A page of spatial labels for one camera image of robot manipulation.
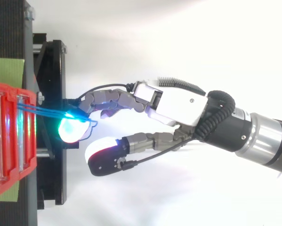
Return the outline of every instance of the green paper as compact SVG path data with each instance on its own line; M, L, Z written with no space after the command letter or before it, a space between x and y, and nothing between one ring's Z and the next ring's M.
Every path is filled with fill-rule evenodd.
M21 88L23 82L24 60L0 58L0 82ZM0 195L0 202L17 202L19 181Z
M19 181L16 181L7 191L0 195L0 202L17 202Z
M24 72L23 59L0 58L0 82L15 88L22 87Z

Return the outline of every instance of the screw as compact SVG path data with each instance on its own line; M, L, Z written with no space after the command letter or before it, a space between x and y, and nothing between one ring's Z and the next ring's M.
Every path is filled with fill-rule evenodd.
M29 21L35 20L35 9L31 6L28 6L25 9L24 17L26 20L29 20Z
M61 51L62 51L63 54L67 54L67 46L63 45L62 48L61 48Z
M45 97L42 95L41 92L37 93L37 102L39 105L42 105L42 102L45 100Z

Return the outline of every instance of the black cable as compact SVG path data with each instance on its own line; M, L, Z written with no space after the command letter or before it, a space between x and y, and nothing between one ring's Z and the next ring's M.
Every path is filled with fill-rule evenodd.
M207 118L196 127L193 137L199 141L205 140L205 138L216 129L219 123L223 122L226 118L232 115L235 109L234 99L223 91L211 91L208 93L208 97L223 101L224 104L222 104L222 108L218 112Z
M95 88L90 89L89 91L86 91L85 93L83 93L80 97L78 97L77 99L80 100L81 98L83 98L87 93L95 91L97 89L103 89L103 88L107 88L107 87L112 87L112 86L121 86L121 87L125 87L127 92L132 92L135 84L134 83L128 83L128 84L119 84L119 83L115 83L115 84L107 84L107 85L103 85L103 86L98 86Z
M122 168L122 170L131 169L131 168L137 166L137 165L140 164L140 163L143 163L143 162L145 162L145 161L148 161L148 160L154 159L154 158L156 158L156 157L159 157L159 156L161 156L161 155L163 155L163 154L165 154L165 153L167 153L167 152L170 152L170 151L172 151L173 149L175 149L175 148L177 148L177 147L180 147L180 146L182 146L182 145L184 145L184 144L186 144L186 143L188 143L188 142L190 142L190 141L193 141L193 140L195 140L195 138L189 138L189 139L187 139L187 140L183 140L183 141L179 142L178 144L176 144L176 145L174 145L174 146L172 146L172 147L170 147L170 148L167 148L166 150L164 150L164 151L162 151L162 152L160 152L160 153L151 155L151 156L149 156L149 157L147 157L147 158L144 158L144 159L141 159L141 160L138 160L138 161L126 161L126 162L123 163L123 165L121 166L121 168Z

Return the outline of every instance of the white background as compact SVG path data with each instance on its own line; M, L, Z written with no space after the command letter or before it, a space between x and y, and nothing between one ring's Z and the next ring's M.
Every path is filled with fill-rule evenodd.
M226 91L238 107L282 119L282 0L29 3L34 32L68 47L68 98L102 84L169 76ZM171 128L129 110L100 121L80 150L67 151L67 201L45 202L39 225L282 226L282 175L206 145L91 175L84 151L93 140L155 131Z

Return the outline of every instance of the red container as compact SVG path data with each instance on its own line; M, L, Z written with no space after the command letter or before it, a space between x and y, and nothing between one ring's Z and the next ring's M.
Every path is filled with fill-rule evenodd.
M37 165L36 118L17 108L19 99L36 106L35 93L0 83L0 194Z

